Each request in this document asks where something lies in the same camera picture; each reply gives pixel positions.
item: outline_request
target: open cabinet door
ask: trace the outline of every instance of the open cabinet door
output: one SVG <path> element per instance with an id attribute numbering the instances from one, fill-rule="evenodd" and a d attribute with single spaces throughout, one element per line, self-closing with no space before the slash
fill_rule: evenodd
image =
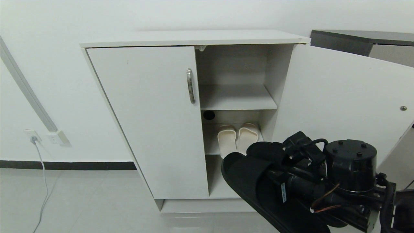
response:
<path id="1" fill-rule="evenodd" d="M 378 166 L 413 120 L 414 68 L 296 45 L 273 139 L 303 131 L 311 139 L 362 140 L 377 149 Z"/>

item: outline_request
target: black baseboard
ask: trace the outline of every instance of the black baseboard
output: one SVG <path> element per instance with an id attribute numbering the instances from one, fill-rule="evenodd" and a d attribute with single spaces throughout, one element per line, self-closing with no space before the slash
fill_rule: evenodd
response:
<path id="1" fill-rule="evenodd" d="M 47 170 L 136 170 L 133 162 L 44 162 Z M 0 160 L 0 168 L 42 169 L 35 161 Z"/>

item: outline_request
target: orange wire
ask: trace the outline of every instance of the orange wire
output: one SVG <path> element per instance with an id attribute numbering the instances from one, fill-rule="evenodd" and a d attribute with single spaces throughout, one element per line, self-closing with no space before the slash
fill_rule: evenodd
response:
<path id="1" fill-rule="evenodd" d="M 341 207 L 341 205 L 329 206 L 329 207 L 326 207 L 326 208 L 323 208 L 323 209 L 315 210 L 314 213 L 320 213 L 320 212 L 330 210 L 330 209 L 335 209 L 335 208 L 338 208 L 338 207 Z"/>
<path id="2" fill-rule="evenodd" d="M 337 185 L 335 185 L 335 187 L 333 189 L 331 189 L 329 192 L 325 193 L 323 196 L 316 199 L 310 207 L 312 209 L 315 209 L 315 207 L 320 203 L 320 201 L 322 201 L 322 199 L 324 199 L 327 195 L 329 195 L 331 192 L 333 192 L 337 187 L 339 187 L 339 183 Z"/>

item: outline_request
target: white power cord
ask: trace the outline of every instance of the white power cord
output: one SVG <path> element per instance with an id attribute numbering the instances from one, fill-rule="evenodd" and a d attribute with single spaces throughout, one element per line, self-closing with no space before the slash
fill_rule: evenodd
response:
<path id="1" fill-rule="evenodd" d="M 45 174 L 45 164 L 43 163 L 42 160 L 42 156 L 40 155 L 40 151 L 39 151 L 39 147 L 37 147 L 36 145 L 36 141 L 37 141 L 37 137 L 36 136 L 32 136 L 30 138 L 30 142 L 33 143 L 33 145 L 35 145 L 37 153 L 39 154 L 39 158 L 40 158 L 40 162 L 42 163 L 42 168 L 43 168 L 43 179 L 45 180 L 45 186 L 46 186 L 46 197 L 45 200 L 43 201 L 42 204 L 42 208 L 40 209 L 40 217 L 39 217 L 39 222 L 37 223 L 36 228 L 34 229 L 33 233 L 36 232 L 37 228 L 40 225 L 40 222 L 42 221 L 42 215 L 43 215 L 43 209 L 45 208 L 46 202 L 48 200 L 48 195 L 49 195 L 49 189 L 48 189 L 48 184 L 46 183 L 46 174 Z"/>

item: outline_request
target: white wall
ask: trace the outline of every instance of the white wall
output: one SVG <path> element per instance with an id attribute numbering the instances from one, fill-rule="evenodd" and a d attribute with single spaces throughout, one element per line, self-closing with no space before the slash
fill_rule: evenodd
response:
<path id="1" fill-rule="evenodd" d="M 46 161 L 131 161 L 79 43 L 110 34 L 163 29 L 311 29 L 414 33 L 414 1 L 22 1 L 1 0 L 0 34 L 72 147 L 47 130 L 1 67 L 2 160 L 38 160 L 22 133 L 43 138 Z"/>

